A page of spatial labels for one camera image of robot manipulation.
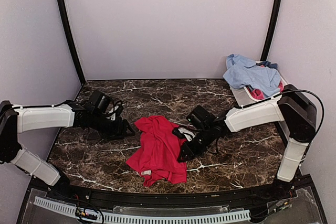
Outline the red t-shirt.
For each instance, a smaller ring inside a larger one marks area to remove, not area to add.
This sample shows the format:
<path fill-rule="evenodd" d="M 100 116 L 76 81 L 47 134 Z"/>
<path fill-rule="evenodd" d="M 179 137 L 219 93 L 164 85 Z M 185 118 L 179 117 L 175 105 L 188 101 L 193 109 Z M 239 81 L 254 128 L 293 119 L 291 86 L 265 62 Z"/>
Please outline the red t-shirt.
<path fill-rule="evenodd" d="M 177 161 L 185 140 L 173 134 L 178 125 L 161 115 L 142 117 L 134 124 L 141 131 L 140 148 L 126 164 L 144 178 L 143 186 L 151 187 L 162 179 L 171 184 L 186 183 L 186 163 Z"/>

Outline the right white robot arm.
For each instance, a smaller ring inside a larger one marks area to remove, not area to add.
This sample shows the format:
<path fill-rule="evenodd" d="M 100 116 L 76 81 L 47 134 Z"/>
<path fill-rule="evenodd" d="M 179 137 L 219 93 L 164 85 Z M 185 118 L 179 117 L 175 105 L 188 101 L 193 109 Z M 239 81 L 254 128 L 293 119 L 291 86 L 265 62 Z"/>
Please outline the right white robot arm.
<path fill-rule="evenodd" d="M 322 101 L 315 93 L 288 84 L 271 97 L 235 106 L 218 115 L 198 105 L 187 116 L 197 133 L 182 144 L 177 161 L 193 160 L 205 153 L 213 142 L 232 133 L 273 123 L 286 149 L 277 175 L 268 187 L 268 195 L 273 200 L 280 199 L 293 189 L 297 170 L 322 126 L 317 122 L 317 107 L 307 94 Z"/>

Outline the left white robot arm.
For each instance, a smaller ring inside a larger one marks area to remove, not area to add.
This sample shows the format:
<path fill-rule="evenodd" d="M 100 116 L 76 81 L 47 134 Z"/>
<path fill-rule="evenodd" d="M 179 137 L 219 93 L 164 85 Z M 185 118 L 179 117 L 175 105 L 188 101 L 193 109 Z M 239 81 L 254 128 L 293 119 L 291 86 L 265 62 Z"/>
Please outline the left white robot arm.
<path fill-rule="evenodd" d="M 14 105 L 1 102 L 1 163 L 13 164 L 28 175 L 53 187 L 63 201 L 74 197 L 74 189 L 66 182 L 67 176 L 52 164 L 31 152 L 19 142 L 21 134 L 59 130 L 61 128 L 93 129 L 113 140 L 135 134 L 126 119 L 121 117 L 122 107 L 104 114 L 96 108 L 83 106 L 71 100 L 51 105 Z"/>

